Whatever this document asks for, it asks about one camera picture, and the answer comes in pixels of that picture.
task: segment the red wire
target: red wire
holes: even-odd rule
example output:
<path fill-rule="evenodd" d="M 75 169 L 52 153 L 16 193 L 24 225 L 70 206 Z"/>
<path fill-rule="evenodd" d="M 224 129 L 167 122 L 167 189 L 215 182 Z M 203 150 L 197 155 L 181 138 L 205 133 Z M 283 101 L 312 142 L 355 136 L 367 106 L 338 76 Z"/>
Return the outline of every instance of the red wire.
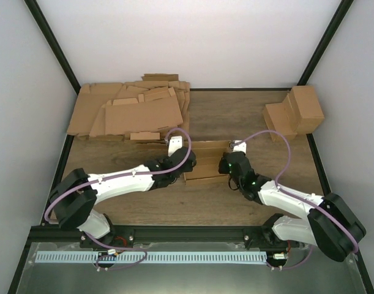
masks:
<path fill-rule="evenodd" d="M 124 245 L 124 247 L 127 246 L 127 240 L 124 239 L 122 236 L 116 236 L 116 237 L 114 237 L 114 239 L 115 239 L 115 240 L 122 240 L 122 241 L 123 241 L 123 245 Z"/>

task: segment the white wall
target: white wall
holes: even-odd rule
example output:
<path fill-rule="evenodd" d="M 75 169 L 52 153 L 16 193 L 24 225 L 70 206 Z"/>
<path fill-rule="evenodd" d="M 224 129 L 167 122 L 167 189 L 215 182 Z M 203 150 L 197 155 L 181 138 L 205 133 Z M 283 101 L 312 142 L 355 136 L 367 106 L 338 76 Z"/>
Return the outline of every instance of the white wall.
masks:
<path fill-rule="evenodd" d="M 298 82 L 339 0 L 39 0 L 81 83 L 180 74 L 194 88 Z"/>
<path fill-rule="evenodd" d="M 326 115 L 319 154 L 331 189 L 367 229 L 360 246 L 374 284 L 374 0 L 354 1 L 310 83 Z"/>
<path fill-rule="evenodd" d="M 0 1 L 0 293 L 38 225 L 75 93 L 23 1 Z"/>

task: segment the stack of cardboard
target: stack of cardboard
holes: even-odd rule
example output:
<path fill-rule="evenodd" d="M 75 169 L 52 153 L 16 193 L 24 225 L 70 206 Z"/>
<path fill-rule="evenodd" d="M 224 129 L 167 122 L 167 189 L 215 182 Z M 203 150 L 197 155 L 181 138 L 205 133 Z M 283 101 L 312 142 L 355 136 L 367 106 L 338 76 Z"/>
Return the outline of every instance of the stack of cardboard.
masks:
<path fill-rule="evenodd" d="M 189 83 L 162 73 L 147 73 L 142 80 L 83 85 L 67 133 L 99 140 L 158 140 L 172 127 L 188 132 Z"/>
<path fill-rule="evenodd" d="M 313 86 L 293 87 L 282 103 L 267 104 L 263 116 L 268 129 L 280 132 L 287 140 L 312 133 L 324 120 Z M 273 133 L 271 138 L 280 140 Z"/>

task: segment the black metal frame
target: black metal frame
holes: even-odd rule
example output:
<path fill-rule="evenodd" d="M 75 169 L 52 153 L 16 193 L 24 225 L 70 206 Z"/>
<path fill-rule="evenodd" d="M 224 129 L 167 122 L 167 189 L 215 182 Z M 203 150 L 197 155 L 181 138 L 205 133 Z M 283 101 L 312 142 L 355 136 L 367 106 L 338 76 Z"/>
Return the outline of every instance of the black metal frame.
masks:
<path fill-rule="evenodd" d="M 325 49 L 329 45 L 329 42 L 333 38 L 336 30 L 340 26 L 343 18 L 345 17 L 347 11 L 351 7 L 351 4 L 353 3 L 353 1 L 354 0 L 342 0 L 341 1 L 341 3 L 339 4 L 334 16 L 332 17 L 331 22 L 329 23 L 326 31 L 324 32 L 315 52 L 313 53 L 297 85 L 302 86 L 302 85 L 307 84 L 310 76 L 312 75 L 312 72 L 314 71 L 319 60 L 324 54 Z M 47 20 L 44 17 L 37 1 L 36 0 L 25 0 L 25 3 L 28 6 L 29 10 L 31 11 L 39 28 L 43 32 L 43 35 L 46 38 L 47 42 L 49 43 L 55 57 L 57 58 L 61 67 L 63 68 L 65 75 L 71 82 L 72 87 L 74 88 L 76 93 L 79 93 L 80 84 L 77 78 L 75 77 L 75 74 L 73 70 L 71 69 L 66 57 L 64 56 L 64 53 L 62 52 L 61 47 L 58 44 L 58 41 L 56 40 L 54 34 L 52 33 L 52 30 L 50 26 L 48 25 Z M 288 90 L 288 88 L 191 89 L 191 91 L 278 91 L 278 90 Z M 327 195 L 331 191 L 331 189 L 329 187 L 327 176 L 324 172 L 324 168 L 321 163 L 320 156 L 318 154 L 315 140 L 312 134 L 308 134 L 307 138 L 308 138 L 310 150 L 312 152 L 313 160 L 316 165 L 316 170 L 318 172 L 318 177 L 321 183 L 321 187 L 323 188 L 323 193 L 324 195 Z M 56 170 L 56 174 L 55 174 L 55 177 L 52 183 L 52 189 L 55 187 L 55 185 L 61 182 L 62 174 L 64 172 L 65 165 L 69 157 L 69 152 L 70 152 L 72 143 L 73 143 L 73 136 L 68 135 L 65 140 L 62 154 L 61 154 L 58 167 Z M 150 240 L 152 240 L 153 232 L 155 232 L 156 230 L 158 233 L 157 234 L 158 241 L 160 241 L 161 239 L 164 240 L 167 238 L 166 231 L 164 231 L 164 227 L 148 227 L 148 226 L 147 227 L 129 226 L 129 227 L 131 229 L 133 227 L 135 230 L 140 230 L 139 238 L 142 238 L 142 239 L 145 239 L 147 237 L 147 238 L 150 238 Z M 202 230 L 202 229 L 203 230 L 206 229 L 206 233 L 210 232 L 210 236 L 209 236 L 210 240 L 217 240 L 217 241 L 223 241 L 225 239 L 239 240 L 242 238 L 243 236 L 242 234 L 245 234 L 244 232 L 245 230 L 247 230 L 247 228 L 250 228 L 250 227 L 206 227 L 206 228 L 183 227 L 183 228 L 179 228 L 180 230 L 184 231 L 183 233 L 180 234 L 180 237 L 181 237 L 180 240 L 190 241 L 191 239 L 196 238 L 196 234 L 197 235 L 199 234 L 198 230 Z M 63 231 L 60 231 L 60 229 L 55 225 L 43 224 L 41 226 L 32 227 L 31 231 L 29 232 L 29 237 L 23 249 L 20 261 L 18 263 L 17 270 L 13 277 L 13 280 L 12 280 L 12 283 L 9 289 L 9 293 L 15 293 L 18 288 L 18 284 L 19 284 L 20 277 L 23 271 L 23 267 L 24 267 L 26 258 L 28 256 L 29 248 L 32 242 L 77 242 L 80 240 L 80 236 L 81 236 L 81 233 L 78 230 L 75 230 L 72 232 L 63 232 Z M 357 253 L 357 259 L 358 259 L 357 266 L 361 273 L 362 280 L 365 285 L 365 289 L 367 293 L 374 293 L 373 285 L 370 281 L 368 272 L 366 270 L 366 267 L 365 267 L 365 264 L 364 264 L 364 261 L 362 259 L 362 255 L 360 252 Z"/>

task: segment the gray floor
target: gray floor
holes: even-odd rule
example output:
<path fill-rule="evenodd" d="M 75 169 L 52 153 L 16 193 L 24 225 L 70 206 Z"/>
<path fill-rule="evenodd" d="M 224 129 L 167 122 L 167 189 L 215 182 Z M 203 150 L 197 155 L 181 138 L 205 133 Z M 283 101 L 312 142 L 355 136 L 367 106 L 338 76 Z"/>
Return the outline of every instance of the gray floor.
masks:
<path fill-rule="evenodd" d="M 88 264 L 33 263 L 35 252 L 18 293 L 365 293 L 352 256 L 337 263 L 319 250 L 299 268 L 282 272 L 264 265 L 138 265 L 98 273 Z M 292 250 L 292 263 L 304 254 Z"/>

